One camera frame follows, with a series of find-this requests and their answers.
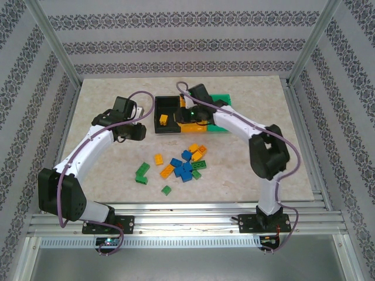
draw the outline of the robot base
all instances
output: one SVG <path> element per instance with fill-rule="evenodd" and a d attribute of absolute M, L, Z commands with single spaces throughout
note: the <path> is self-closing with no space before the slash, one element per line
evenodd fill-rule
<path fill-rule="evenodd" d="M 133 234 L 134 216 L 116 215 L 113 225 L 120 227 L 123 230 L 124 234 Z M 119 232 L 118 230 L 111 227 L 104 227 L 97 224 L 83 224 L 82 234 L 113 235 L 119 234 Z"/>
<path fill-rule="evenodd" d="M 291 223 L 287 214 L 272 218 L 267 225 L 260 224 L 257 216 L 257 214 L 238 215 L 240 233 L 273 233 L 277 232 L 278 226 L 280 232 L 291 232 Z"/>

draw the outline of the green baseplate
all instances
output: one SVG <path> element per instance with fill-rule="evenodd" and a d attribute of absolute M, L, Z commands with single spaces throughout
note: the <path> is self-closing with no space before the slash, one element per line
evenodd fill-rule
<path fill-rule="evenodd" d="M 230 100 L 230 96 L 228 94 L 218 94 L 218 95 L 210 95 L 213 99 L 213 101 L 217 101 L 217 100 L 222 100 L 222 101 L 225 101 L 226 103 L 228 103 L 229 105 L 232 105 L 231 103 L 231 100 Z M 226 129 L 222 128 L 222 127 L 218 127 L 216 125 L 213 125 L 213 124 L 209 124 L 207 126 L 207 131 L 208 132 L 227 132 Z"/>

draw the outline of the blue lego brick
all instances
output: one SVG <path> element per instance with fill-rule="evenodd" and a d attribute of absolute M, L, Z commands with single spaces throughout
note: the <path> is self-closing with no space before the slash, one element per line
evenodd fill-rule
<path fill-rule="evenodd" d="M 190 164 L 190 162 L 186 162 L 182 165 L 183 169 L 186 171 L 186 172 L 189 172 L 191 173 L 193 171 L 193 166 Z"/>
<path fill-rule="evenodd" d="M 182 165 L 182 161 L 176 159 L 176 158 L 172 158 L 171 160 L 171 165 L 175 168 L 179 167 Z"/>
<path fill-rule="evenodd" d="M 182 166 L 179 166 L 179 167 L 174 169 L 174 172 L 175 172 L 176 177 L 179 177 L 179 176 L 181 176 L 182 173 L 185 172 L 185 170 L 183 169 Z"/>
<path fill-rule="evenodd" d="M 193 174 L 191 172 L 184 172 L 181 174 L 182 182 L 185 183 L 193 179 Z"/>
<path fill-rule="evenodd" d="M 186 161 L 190 161 L 190 159 L 192 158 L 193 154 L 188 151 L 188 150 L 184 150 L 181 154 L 181 157 L 183 160 L 186 160 Z"/>

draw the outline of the lego brick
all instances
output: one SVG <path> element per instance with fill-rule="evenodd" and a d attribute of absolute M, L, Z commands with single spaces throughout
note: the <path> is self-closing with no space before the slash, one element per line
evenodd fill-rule
<path fill-rule="evenodd" d="M 183 97 L 180 96 L 180 107 L 185 107 L 185 106 L 186 106 L 186 102 L 183 99 Z"/>
<path fill-rule="evenodd" d="M 197 151 L 199 148 L 199 145 L 197 145 L 196 143 L 193 143 L 192 145 L 189 146 L 189 151 L 191 153 L 194 153 L 195 151 Z"/>
<path fill-rule="evenodd" d="M 174 170 L 174 167 L 171 164 L 169 164 L 168 166 L 164 168 L 164 170 L 162 170 L 160 175 L 163 177 L 163 179 L 166 179 L 167 177 L 169 177 L 169 175 L 172 174 L 173 170 Z"/>
<path fill-rule="evenodd" d="M 182 165 L 183 169 L 186 171 L 186 172 L 192 172 L 193 170 L 193 166 L 190 164 L 190 162 L 186 162 Z"/>
<path fill-rule="evenodd" d="M 181 174 L 182 182 L 185 183 L 193 179 L 193 174 L 191 172 L 184 172 Z"/>
<path fill-rule="evenodd" d="M 155 155 L 155 164 L 157 166 L 163 165 L 163 157 L 161 154 L 156 154 Z"/>
<path fill-rule="evenodd" d="M 146 177 L 136 175 L 136 176 L 135 176 L 135 181 L 136 181 L 137 183 L 147 184 L 148 179 L 147 179 Z"/>
<path fill-rule="evenodd" d="M 190 159 L 192 158 L 193 154 L 187 150 L 184 150 L 181 154 L 181 157 L 183 160 L 186 160 L 186 161 L 190 161 Z"/>
<path fill-rule="evenodd" d="M 201 169 L 207 168 L 206 161 L 204 161 L 204 160 L 193 162 L 192 166 L 193 166 L 193 170 L 201 170 Z"/>
<path fill-rule="evenodd" d="M 165 186 L 163 189 L 162 189 L 162 192 L 168 196 L 169 193 L 171 193 L 172 189 L 169 187 L 169 186 Z"/>
<path fill-rule="evenodd" d="M 207 153 L 207 148 L 204 145 L 199 146 L 198 151 L 204 156 Z"/>
<path fill-rule="evenodd" d="M 226 103 L 228 103 L 229 105 L 232 105 L 231 100 L 230 100 L 230 96 L 228 94 L 217 94 L 217 95 L 210 95 L 210 96 L 212 97 L 213 101 L 222 100 L 222 101 L 225 101 Z M 226 129 L 224 129 L 222 127 L 218 127 L 218 126 L 213 125 L 213 124 L 209 124 L 207 126 L 207 131 L 208 132 L 227 132 Z"/>
<path fill-rule="evenodd" d="M 160 116 L 159 123 L 160 123 L 160 125 L 162 125 L 162 126 L 166 126 L 166 124 L 168 123 L 168 115 L 162 114 L 162 115 Z"/>
<path fill-rule="evenodd" d="M 217 94 L 217 95 L 210 95 L 213 101 L 222 100 L 225 101 L 227 104 L 232 105 L 230 100 L 230 95 L 228 94 Z"/>
<path fill-rule="evenodd" d="M 148 171 L 148 169 L 150 169 L 150 165 L 147 164 L 146 162 L 143 162 L 143 164 L 141 165 L 141 167 L 138 168 L 138 170 L 135 172 L 135 174 L 137 176 L 143 177 L 145 175 L 145 173 Z"/>
<path fill-rule="evenodd" d="M 176 158 L 172 158 L 170 164 L 173 166 L 173 167 L 179 167 L 182 165 L 182 161 L 181 160 L 178 160 Z"/>
<path fill-rule="evenodd" d="M 201 158 L 203 157 L 203 155 L 201 154 L 200 151 L 195 151 L 195 153 L 193 154 L 192 156 L 192 160 L 195 162 L 195 161 L 199 161 Z"/>
<path fill-rule="evenodd" d="M 192 172 L 192 175 L 193 175 L 194 179 L 196 179 L 196 180 L 199 179 L 202 176 L 197 170 L 194 170 Z"/>
<path fill-rule="evenodd" d="M 182 166 L 179 166 L 179 167 L 174 169 L 174 172 L 175 172 L 175 176 L 179 177 L 179 176 L 181 176 L 182 173 L 185 172 L 185 170 L 183 169 Z"/>
<path fill-rule="evenodd" d="M 177 123 L 182 133 L 204 133 L 207 132 L 207 121 L 202 121 L 199 124 L 192 123 L 192 124 L 182 124 Z"/>

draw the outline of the aluminum frame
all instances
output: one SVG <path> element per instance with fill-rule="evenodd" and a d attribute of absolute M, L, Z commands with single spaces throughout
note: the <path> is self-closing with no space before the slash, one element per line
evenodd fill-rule
<path fill-rule="evenodd" d="M 81 78 L 74 69 L 68 55 L 66 54 L 56 32 L 54 32 L 48 18 L 44 14 L 40 4 L 36 0 L 25 1 L 29 10 L 37 20 L 38 25 L 47 37 L 56 56 L 62 63 L 69 78 L 75 87 L 80 90 Z M 347 233 L 346 224 L 340 211 L 333 211 L 328 193 L 317 164 L 311 141 L 303 122 L 301 110 L 296 101 L 292 86 L 301 73 L 305 63 L 315 48 L 322 32 L 340 0 L 329 0 L 319 17 L 309 39 L 306 42 L 300 56 L 298 57 L 291 75 L 286 80 L 281 80 L 285 98 L 288 104 L 293 125 L 295 127 L 301 152 L 304 157 L 308 176 L 312 184 L 315 200 L 285 202 L 286 205 L 296 207 L 300 213 L 300 221 L 294 235 L 324 234 L 332 235 L 336 250 L 339 255 L 347 280 L 364 280 L 352 242 Z M 69 116 L 69 124 L 73 119 L 74 110 Z M 63 143 L 57 160 L 59 161 L 69 132 L 67 126 L 64 132 Z M 171 241 L 177 238 L 205 238 L 214 237 L 219 239 L 235 237 L 251 237 L 253 234 L 240 234 L 237 222 L 231 220 L 232 216 L 241 213 L 254 213 L 257 203 L 201 203 L 201 204 L 110 204 L 116 209 L 117 214 L 135 216 L 134 234 L 132 238 L 138 241 L 147 241 L 150 238 L 162 237 Z M 289 210 L 291 223 L 295 216 Z M 82 222 L 70 222 L 67 227 L 59 227 L 57 217 L 51 214 L 34 214 L 28 229 L 27 237 L 22 248 L 21 257 L 16 268 L 13 280 L 30 280 L 40 245 L 44 239 L 67 238 L 70 241 L 82 239 L 82 237 L 95 237 L 94 235 L 83 235 L 81 233 Z"/>

